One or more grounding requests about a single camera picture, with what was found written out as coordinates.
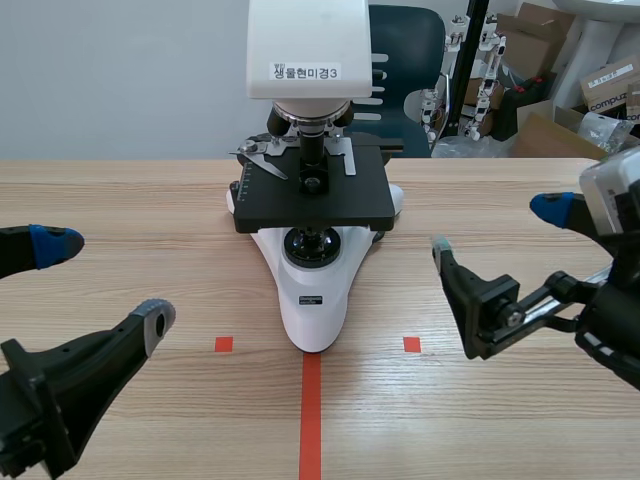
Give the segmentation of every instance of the gray fingertip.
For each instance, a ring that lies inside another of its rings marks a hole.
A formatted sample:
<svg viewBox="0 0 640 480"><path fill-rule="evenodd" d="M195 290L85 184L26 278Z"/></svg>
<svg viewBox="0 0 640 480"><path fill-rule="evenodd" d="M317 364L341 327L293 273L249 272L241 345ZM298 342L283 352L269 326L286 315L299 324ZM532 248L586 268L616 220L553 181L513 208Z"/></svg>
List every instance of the gray fingertip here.
<svg viewBox="0 0 640 480"><path fill-rule="evenodd" d="M164 339L176 320L175 307L166 300L150 299L142 302L131 315L144 318L144 343L147 357Z"/></svg>
<svg viewBox="0 0 640 480"><path fill-rule="evenodd" d="M449 240L447 240L444 235L434 235L431 238L431 245L433 246L434 250L437 250L439 252L453 250L451 248L451 244L449 243Z"/></svg>

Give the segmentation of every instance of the microscope base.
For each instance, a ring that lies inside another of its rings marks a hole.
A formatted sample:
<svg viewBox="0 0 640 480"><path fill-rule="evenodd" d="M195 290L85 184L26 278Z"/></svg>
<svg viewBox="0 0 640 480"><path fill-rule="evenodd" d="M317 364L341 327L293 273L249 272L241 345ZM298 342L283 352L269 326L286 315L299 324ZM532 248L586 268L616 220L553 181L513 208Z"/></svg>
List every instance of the microscope base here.
<svg viewBox="0 0 640 480"><path fill-rule="evenodd" d="M404 192L390 185L396 215L402 211ZM231 213L234 203L227 192ZM264 255L276 281L284 328L303 352L319 353L338 338L347 315L353 280L374 243L376 232L364 227L334 227L340 235L340 256L327 267L307 269L293 265L284 251L290 228L263 229L251 236Z"/></svg>

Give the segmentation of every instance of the red tape line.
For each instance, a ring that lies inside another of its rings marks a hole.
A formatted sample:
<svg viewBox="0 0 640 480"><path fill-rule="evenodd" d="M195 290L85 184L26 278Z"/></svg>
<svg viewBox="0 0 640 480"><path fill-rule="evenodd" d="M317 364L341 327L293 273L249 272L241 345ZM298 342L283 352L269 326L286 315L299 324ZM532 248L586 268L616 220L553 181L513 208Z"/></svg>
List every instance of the red tape line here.
<svg viewBox="0 0 640 480"><path fill-rule="evenodd" d="M305 353L302 360L299 472L300 480L322 479L322 363L319 354Z"/></svg>

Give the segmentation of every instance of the red tape marker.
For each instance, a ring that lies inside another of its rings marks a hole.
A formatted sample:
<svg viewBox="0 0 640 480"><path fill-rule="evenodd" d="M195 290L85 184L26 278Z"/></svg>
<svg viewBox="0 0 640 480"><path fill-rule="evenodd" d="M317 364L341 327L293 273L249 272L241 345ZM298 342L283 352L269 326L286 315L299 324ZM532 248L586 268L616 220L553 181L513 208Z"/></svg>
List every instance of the red tape marker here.
<svg viewBox="0 0 640 480"><path fill-rule="evenodd" d="M233 337L217 337L216 353L231 353L233 351Z"/></svg>
<svg viewBox="0 0 640 480"><path fill-rule="evenodd" d="M300 412L300 480L322 479L321 355L305 353L302 360Z"/></svg>
<svg viewBox="0 0 640 480"><path fill-rule="evenodd" d="M404 351L407 353L422 353L419 337L404 337Z"/></svg>

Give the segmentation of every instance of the blue fingertip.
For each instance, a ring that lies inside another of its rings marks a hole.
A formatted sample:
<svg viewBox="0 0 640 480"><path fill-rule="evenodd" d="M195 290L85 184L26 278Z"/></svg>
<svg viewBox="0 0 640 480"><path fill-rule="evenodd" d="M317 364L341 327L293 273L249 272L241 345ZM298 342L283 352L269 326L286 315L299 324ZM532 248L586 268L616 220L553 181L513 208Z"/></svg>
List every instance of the blue fingertip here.
<svg viewBox="0 0 640 480"><path fill-rule="evenodd" d="M84 248L84 238L71 228L66 228L62 235L55 235L42 225L30 225L29 231L38 270L71 260Z"/></svg>
<svg viewBox="0 0 640 480"><path fill-rule="evenodd" d="M558 228L566 228L569 223L573 193L559 195L540 194L531 200L531 210L540 219Z"/></svg>

